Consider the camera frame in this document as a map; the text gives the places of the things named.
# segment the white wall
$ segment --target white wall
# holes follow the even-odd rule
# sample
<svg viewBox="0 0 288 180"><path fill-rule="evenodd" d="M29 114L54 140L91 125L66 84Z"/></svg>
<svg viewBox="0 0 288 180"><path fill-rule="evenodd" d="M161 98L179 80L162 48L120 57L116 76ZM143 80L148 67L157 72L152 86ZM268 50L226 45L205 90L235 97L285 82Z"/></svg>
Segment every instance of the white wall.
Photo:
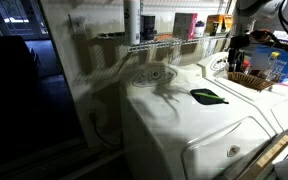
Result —
<svg viewBox="0 0 288 180"><path fill-rule="evenodd" d="M97 112L100 132L110 135L107 137L108 140L118 142L118 137L112 136L112 133L121 130L118 80L122 72L151 61L169 62L180 58L180 64L196 63L206 53L212 53L212 48L209 47L214 46L214 43L211 46L206 42L127 53L118 41L97 39L98 33L124 31L122 2L40 0L89 146L101 143L95 136L93 125L88 118L89 112L94 110ZM145 6L144 13L156 15L157 31L171 32L175 12L197 12L198 19L206 20L208 14L205 10L212 10L216 14L219 0L144 2L149 5ZM208 8L198 8L201 2ZM68 14L85 18L85 35L72 35Z"/></svg>

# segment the washing machine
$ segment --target washing machine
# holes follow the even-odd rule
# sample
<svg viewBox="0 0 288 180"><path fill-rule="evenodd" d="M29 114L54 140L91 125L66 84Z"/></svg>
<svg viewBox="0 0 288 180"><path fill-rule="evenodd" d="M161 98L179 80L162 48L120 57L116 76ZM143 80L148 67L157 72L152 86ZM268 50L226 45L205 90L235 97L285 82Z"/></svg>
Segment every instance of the washing machine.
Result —
<svg viewBox="0 0 288 180"><path fill-rule="evenodd" d="M288 79L262 91L244 87L228 80L224 71L227 57L227 52L219 52L199 61L203 77L255 106L277 134L288 130Z"/></svg>
<svg viewBox="0 0 288 180"><path fill-rule="evenodd" d="M150 63L120 81L125 156L135 180L220 177L274 135L253 105L196 64Z"/></svg>

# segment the basket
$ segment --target basket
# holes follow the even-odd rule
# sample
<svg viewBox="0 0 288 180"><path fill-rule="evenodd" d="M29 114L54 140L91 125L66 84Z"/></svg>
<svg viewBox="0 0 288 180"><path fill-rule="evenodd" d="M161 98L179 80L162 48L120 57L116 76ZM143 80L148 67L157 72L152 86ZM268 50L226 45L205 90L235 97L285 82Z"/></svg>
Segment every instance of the basket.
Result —
<svg viewBox="0 0 288 180"><path fill-rule="evenodd" d="M241 72L227 72L229 80L241 84L245 87L261 91L275 84L275 82L267 81L256 76L247 75Z"/></svg>

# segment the white wire shelf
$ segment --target white wire shelf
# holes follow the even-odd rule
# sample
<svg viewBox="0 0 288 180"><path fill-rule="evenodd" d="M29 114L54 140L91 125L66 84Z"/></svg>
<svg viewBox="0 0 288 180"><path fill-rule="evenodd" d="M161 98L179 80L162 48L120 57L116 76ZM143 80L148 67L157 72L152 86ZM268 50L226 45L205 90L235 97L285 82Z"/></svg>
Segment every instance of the white wire shelf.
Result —
<svg viewBox="0 0 288 180"><path fill-rule="evenodd" d="M102 34L101 36L98 36L98 38L99 39L116 39L123 44L127 52L138 52L138 51L146 51L150 49L166 48L166 47L172 47L172 46L182 46L182 45L187 45L187 44L197 44L197 43L201 43L205 41L225 39L226 34L218 34L216 36L204 35L203 37L195 38L195 39L188 40L188 41L177 39L177 38L168 38L168 39L161 40L161 41L154 41L154 40L147 41L147 42L140 43L138 45L127 45L123 37L103 38L103 34Z"/></svg>
<svg viewBox="0 0 288 180"><path fill-rule="evenodd" d="M144 0L144 8L211 8L211 9L225 9L230 0ZM88 0L86 3L92 5L110 5L110 6L123 6L122 0Z"/></svg>

